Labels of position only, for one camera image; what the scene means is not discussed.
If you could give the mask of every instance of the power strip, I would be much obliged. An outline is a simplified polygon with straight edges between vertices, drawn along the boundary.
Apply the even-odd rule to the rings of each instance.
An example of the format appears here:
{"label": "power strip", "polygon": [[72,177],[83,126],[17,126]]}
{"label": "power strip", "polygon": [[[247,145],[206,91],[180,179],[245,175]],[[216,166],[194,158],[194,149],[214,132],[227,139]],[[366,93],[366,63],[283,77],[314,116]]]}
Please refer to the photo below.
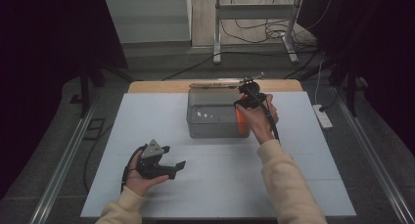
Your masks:
{"label": "power strip", "polygon": [[317,115],[318,121],[320,121],[320,125],[323,129],[330,129],[333,128],[333,124],[329,119],[329,116],[325,112],[321,112],[320,108],[321,105],[313,105],[312,106],[315,112],[315,115]]}

